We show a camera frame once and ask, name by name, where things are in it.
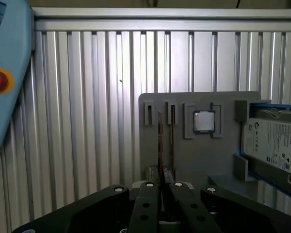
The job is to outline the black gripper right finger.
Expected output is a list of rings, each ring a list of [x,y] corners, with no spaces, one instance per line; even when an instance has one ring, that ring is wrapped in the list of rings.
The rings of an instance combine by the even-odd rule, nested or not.
[[[185,233],[291,233],[290,215],[244,195],[229,175],[164,169],[162,179]]]

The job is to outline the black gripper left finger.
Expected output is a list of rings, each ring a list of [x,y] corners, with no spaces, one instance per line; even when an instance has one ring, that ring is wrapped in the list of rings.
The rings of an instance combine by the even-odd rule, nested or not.
[[[156,233],[161,204],[157,183],[128,189],[114,184],[24,224],[16,233]]]

